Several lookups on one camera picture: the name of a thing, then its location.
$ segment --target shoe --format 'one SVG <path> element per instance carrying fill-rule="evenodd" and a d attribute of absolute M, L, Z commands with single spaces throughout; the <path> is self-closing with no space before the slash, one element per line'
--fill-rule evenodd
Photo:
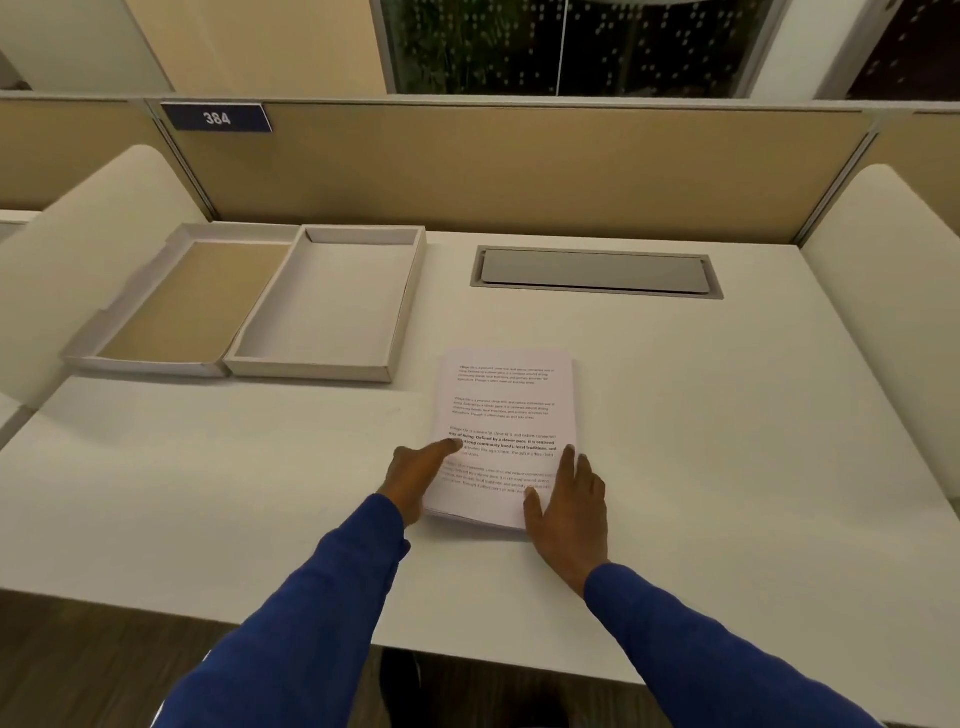
<path fill-rule="evenodd" d="M 392 728 L 430 728 L 420 665 L 410 650 L 384 647 L 380 661 L 380 695 Z"/>

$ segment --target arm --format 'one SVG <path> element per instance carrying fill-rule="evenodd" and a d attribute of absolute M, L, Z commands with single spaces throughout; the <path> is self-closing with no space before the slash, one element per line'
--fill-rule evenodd
<path fill-rule="evenodd" d="M 403 529 L 460 447 L 445 440 L 397 449 L 379 493 L 180 680 L 154 726 L 347 725 L 373 629 L 410 548 Z"/>
<path fill-rule="evenodd" d="M 574 472 L 573 448 L 567 448 L 546 513 L 537 492 L 527 492 L 527 531 L 547 564 L 620 643 L 677 728 L 878 725 L 827 686 L 611 564 L 606 493 L 584 455 Z"/>
<path fill-rule="evenodd" d="M 584 596 L 677 728 L 879 725 L 826 685 L 808 680 L 626 567 L 594 569 Z"/>

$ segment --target beige fabric panel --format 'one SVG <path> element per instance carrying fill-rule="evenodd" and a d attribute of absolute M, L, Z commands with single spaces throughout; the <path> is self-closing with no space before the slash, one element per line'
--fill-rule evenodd
<path fill-rule="evenodd" d="M 857 171 L 889 164 L 960 233 L 960 114 L 914 113 L 888 119 Z"/>
<path fill-rule="evenodd" d="M 163 154 L 204 206 L 145 110 L 126 101 L 0 99 L 0 207 L 43 210 L 136 144 Z"/>
<path fill-rule="evenodd" d="M 269 104 L 273 134 L 176 133 L 224 219 L 787 243 L 859 111 Z"/>
<path fill-rule="evenodd" d="M 127 0 L 177 93 L 386 93 L 370 0 Z"/>

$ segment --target hand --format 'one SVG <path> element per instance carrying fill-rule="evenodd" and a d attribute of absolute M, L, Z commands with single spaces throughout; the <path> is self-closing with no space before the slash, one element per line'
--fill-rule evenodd
<path fill-rule="evenodd" d="M 573 472 L 574 449 L 567 445 L 560 458 L 557 482 L 546 513 L 540 495 L 527 488 L 523 516 L 527 533 L 543 561 L 580 597 L 590 572 L 608 564 L 607 485 L 581 455 Z"/>
<path fill-rule="evenodd" d="M 441 440 L 424 449 L 397 448 L 387 478 L 377 491 L 389 498 L 403 517 L 403 527 L 416 523 L 423 515 L 423 494 L 437 477 L 448 455 L 464 446 L 461 440 Z"/>

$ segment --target metal cover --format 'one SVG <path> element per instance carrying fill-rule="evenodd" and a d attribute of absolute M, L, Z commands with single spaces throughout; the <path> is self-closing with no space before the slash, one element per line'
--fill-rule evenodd
<path fill-rule="evenodd" d="M 474 285 L 722 297 L 700 255 L 481 248 Z"/>

